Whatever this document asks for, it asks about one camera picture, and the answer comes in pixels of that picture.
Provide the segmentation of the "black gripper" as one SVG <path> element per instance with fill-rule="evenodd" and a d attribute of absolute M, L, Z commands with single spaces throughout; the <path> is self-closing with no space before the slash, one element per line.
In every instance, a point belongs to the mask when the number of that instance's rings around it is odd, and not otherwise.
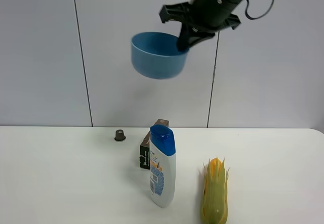
<path fill-rule="evenodd" d="M 240 25 L 233 10 L 242 0 L 191 0 L 174 5 L 163 5 L 159 16 L 162 23 L 181 22 L 177 40 L 178 51 L 184 52 L 200 42 L 211 39 L 215 32 Z"/>

